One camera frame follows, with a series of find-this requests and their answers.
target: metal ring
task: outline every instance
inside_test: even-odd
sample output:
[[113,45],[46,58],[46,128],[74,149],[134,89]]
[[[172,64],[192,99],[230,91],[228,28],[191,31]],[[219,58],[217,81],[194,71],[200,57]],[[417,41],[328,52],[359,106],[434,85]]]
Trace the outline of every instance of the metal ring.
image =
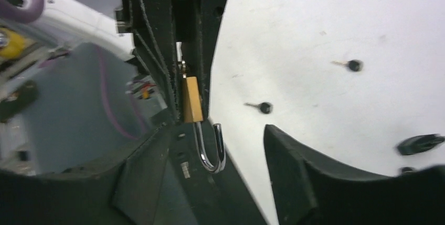
[[221,131],[221,124],[214,124],[213,129],[216,138],[217,164],[213,165],[207,157],[206,147],[204,145],[203,130],[201,122],[193,123],[193,130],[195,132],[196,148],[198,150],[199,159],[202,165],[212,174],[217,174],[226,167],[226,149],[224,148],[223,133]]

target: key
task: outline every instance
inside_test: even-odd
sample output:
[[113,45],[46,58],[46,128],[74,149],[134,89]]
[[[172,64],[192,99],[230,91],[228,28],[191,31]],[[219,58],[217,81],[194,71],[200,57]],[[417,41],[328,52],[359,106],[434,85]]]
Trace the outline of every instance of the key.
[[360,60],[351,60],[348,62],[333,61],[333,64],[347,67],[350,71],[359,72],[363,69],[363,62]]
[[245,103],[246,106],[251,106],[259,109],[264,114],[269,114],[272,112],[272,104],[268,102],[263,102],[260,104],[253,104],[253,103]]

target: silver hook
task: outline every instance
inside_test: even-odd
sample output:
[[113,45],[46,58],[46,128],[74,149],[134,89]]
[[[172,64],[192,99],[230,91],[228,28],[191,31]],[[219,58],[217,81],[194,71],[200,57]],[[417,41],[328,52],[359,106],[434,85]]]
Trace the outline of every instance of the silver hook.
[[201,128],[201,122],[193,123],[193,130],[195,132],[196,148],[198,150],[199,159],[202,165],[212,174],[217,174],[224,170],[226,166],[226,149],[224,148],[223,133],[221,131],[221,124],[214,124],[213,129],[216,138],[216,152],[217,152],[217,164],[214,166],[208,159],[206,153],[206,147],[204,146],[203,129]]

